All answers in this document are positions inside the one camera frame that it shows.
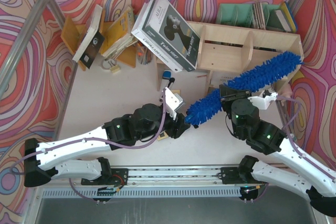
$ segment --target green dish rack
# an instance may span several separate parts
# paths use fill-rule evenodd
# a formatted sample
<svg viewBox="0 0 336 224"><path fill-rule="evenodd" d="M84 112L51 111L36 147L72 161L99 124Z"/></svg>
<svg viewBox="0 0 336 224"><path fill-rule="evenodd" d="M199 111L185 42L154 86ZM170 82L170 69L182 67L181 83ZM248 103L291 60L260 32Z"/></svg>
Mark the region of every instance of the green dish rack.
<svg viewBox="0 0 336 224"><path fill-rule="evenodd" d="M253 4L220 4L216 24L251 27L253 19L252 5ZM262 4L266 25L270 11L279 8L280 5Z"/></svg>

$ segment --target fuzzy blue brush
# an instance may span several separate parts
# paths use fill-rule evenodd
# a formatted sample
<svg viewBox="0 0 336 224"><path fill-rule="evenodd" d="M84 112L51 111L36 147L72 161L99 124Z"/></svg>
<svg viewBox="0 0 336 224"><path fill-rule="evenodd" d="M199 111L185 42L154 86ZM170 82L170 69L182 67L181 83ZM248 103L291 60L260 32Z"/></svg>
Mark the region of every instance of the fuzzy blue brush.
<svg viewBox="0 0 336 224"><path fill-rule="evenodd" d="M254 69L242 73L239 77L229 80L227 85L233 89L250 90L256 92L266 85L282 79L302 64L300 56L292 52L284 52L274 58L256 66ZM219 89L214 90L205 98L196 101L187 111L186 123L199 125L211 119L222 110Z"/></svg>

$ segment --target red wire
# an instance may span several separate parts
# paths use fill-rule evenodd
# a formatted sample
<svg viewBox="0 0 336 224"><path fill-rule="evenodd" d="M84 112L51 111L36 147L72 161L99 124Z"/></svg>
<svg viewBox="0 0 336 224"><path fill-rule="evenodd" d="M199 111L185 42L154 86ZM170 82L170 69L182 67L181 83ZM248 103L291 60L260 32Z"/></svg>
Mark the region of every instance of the red wire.
<svg viewBox="0 0 336 224"><path fill-rule="evenodd" d="M113 174L112 177L117 177L117 178L119 178L120 181L121 181L121 185L124 185L124 184L125 184L124 180L123 180L119 175L117 175L117 174Z"/></svg>

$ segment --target table top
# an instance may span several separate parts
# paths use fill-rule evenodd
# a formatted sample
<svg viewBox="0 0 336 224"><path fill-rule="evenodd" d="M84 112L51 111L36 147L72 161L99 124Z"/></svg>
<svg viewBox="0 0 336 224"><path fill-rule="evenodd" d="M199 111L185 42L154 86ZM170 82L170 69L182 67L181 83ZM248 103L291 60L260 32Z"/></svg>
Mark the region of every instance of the table top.
<svg viewBox="0 0 336 224"><path fill-rule="evenodd" d="M146 103L159 105L160 92L156 91L154 63L136 68L120 64L121 70L112 74L103 70L98 57L90 70L78 68L59 139L91 131L105 122L124 114L133 113ZM180 89L185 100L184 110L204 95L205 77L200 72L172 73L172 89ZM260 118L281 127L275 104L260 111ZM232 137L225 125L225 113L219 112L198 129L191 127L177 139L166 138L140 150L119 149L81 157L108 158L111 165L222 165L239 164L245 155L255 156L267 163L276 159L252 150L245 141Z"/></svg>

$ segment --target wooden organizer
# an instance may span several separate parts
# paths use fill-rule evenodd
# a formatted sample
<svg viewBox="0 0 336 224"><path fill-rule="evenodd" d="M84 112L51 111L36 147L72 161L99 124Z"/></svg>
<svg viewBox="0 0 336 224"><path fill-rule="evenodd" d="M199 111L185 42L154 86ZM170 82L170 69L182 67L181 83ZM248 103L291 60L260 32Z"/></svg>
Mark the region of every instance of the wooden organizer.
<svg viewBox="0 0 336 224"><path fill-rule="evenodd" d="M214 71L230 72L241 74L257 65L262 65L280 52L260 50L255 48L270 48L279 51L291 51L301 56L303 60L303 50L300 35L290 33L280 33L276 31L258 30L234 26L224 26L217 24L206 24L199 22L188 22L192 28L201 35L200 46L198 48L197 69L206 70L205 95L208 92L211 78ZM227 44L238 44L239 46L225 46L212 42L225 42ZM166 65L157 57L154 57L156 66L157 90L160 90L162 74ZM275 83L277 92L289 82L301 65L290 73L287 77Z"/></svg>
<svg viewBox="0 0 336 224"><path fill-rule="evenodd" d="M100 26L99 32L104 36L106 30L112 25L113 22L104 22L105 19L105 10L102 11L101 19L100 19ZM75 25L72 21L70 16L67 16L64 27L61 33L61 38L63 42L66 44L67 48L69 49L72 55L75 55L78 40L81 32L83 31L85 24ZM135 68L136 65L136 48L135 46L130 46L126 48L118 57L117 61L124 63L132 68ZM80 68L85 71L86 66L81 62L78 61L78 65Z"/></svg>

